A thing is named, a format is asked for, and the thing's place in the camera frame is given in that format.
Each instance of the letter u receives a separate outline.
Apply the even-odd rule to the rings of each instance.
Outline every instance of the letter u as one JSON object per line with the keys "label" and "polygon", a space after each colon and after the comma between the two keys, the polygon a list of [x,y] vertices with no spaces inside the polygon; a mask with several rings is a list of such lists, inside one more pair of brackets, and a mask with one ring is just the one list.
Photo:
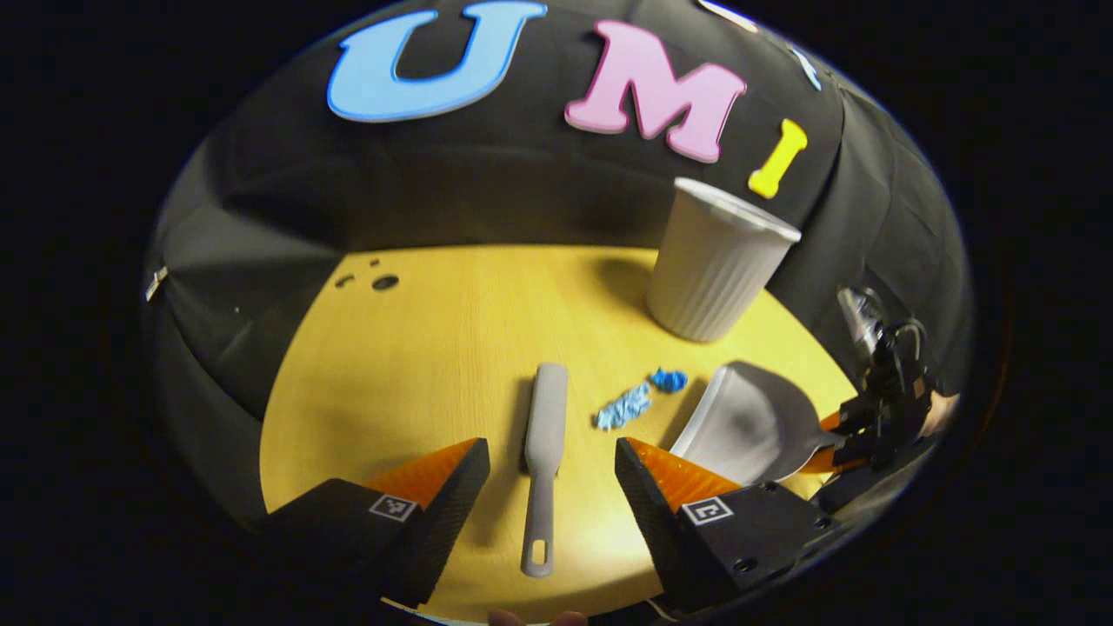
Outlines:
{"label": "letter u", "polygon": [[436,19],[420,11],[370,26],[341,42],[328,81],[328,108],[353,121],[384,123],[431,117],[465,107],[502,82],[525,21],[545,14],[536,2],[495,1],[472,4],[464,16],[475,20],[464,58],[452,71],[424,80],[398,78],[395,68],[410,35]]}

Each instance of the ribbed paper cup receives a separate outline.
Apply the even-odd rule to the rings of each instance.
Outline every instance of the ribbed paper cup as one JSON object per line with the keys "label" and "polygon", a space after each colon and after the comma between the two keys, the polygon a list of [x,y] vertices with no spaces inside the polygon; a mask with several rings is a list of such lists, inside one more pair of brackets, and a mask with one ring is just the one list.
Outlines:
{"label": "ribbed paper cup", "polygon": [[647,304],[691,341],[722,338],[765,288],[800,232],[722,189],[676,179]]}

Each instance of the letter m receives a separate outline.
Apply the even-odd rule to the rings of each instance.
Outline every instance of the letter m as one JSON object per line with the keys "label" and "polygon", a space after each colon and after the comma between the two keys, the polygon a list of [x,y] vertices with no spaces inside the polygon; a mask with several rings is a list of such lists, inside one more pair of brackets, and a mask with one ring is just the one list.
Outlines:
{"label": "letter m", "polygon": [[564,119],[581,130],[622,133],[629,121],[622,97],[631,89],[642,138],[652,139],[687,111],[683,123],[666,135],[669,147],[699,162],[719,160],[719,136],[746,82],[713,63],[677,80],[664,46],[652,32],[612,20],[600,20],[595,31],[607,39],[603,57],[588,96],[569,102]]}

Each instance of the blue crumpled paper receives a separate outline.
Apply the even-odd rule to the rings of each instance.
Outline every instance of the blue crumpled paper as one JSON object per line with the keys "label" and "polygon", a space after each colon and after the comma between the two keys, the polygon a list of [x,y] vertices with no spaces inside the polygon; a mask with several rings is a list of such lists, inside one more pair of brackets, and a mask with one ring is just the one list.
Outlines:
{"label": "blue crumpled paper", "polygon": [[683,372],[666,372],[661,368],[658,368],[657,372],[649,376],[649,380],[657,385],[657,389],[666,393],[672,393],[680,391],[688,384],[688,374]]}
{"label": "blue crumpled paper", "polygon": [[599,415],[595,418],[595,428],[608,431],[612,428],[622,428],[630,420],[644,413],[651,403],[649,383],[643,382],[599,411]]}

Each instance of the round table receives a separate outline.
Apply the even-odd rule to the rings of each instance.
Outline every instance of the round table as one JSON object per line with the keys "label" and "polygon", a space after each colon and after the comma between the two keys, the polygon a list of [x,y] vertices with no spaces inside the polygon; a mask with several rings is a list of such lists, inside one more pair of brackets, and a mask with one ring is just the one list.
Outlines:
{"label": "round table", "polygon": [[[614,477],[630,436],[668,449],[715,370],[742,360],[796,383],[818,415],[855,389],[768,292],[731,332],[701,344],[662,330],[646,290],[657,251],[599,246],[460,246],[347,255],[285,355],[259,451],[268,511],[328,478],[362,483],[473,437],[491,475],[422,614],[484,622],[491,608],[528,622],[589,615],[661,593],[649,550]],[[378,281],[388,275],[397,282]],[[569,369],[564,454],[555,481],[555,573],[519,569],[529,477],[519,470],[533,376]],[[657,370],[689,385],[604,432],[594,414]],[[826,475],[782,485],[802,497]]]}

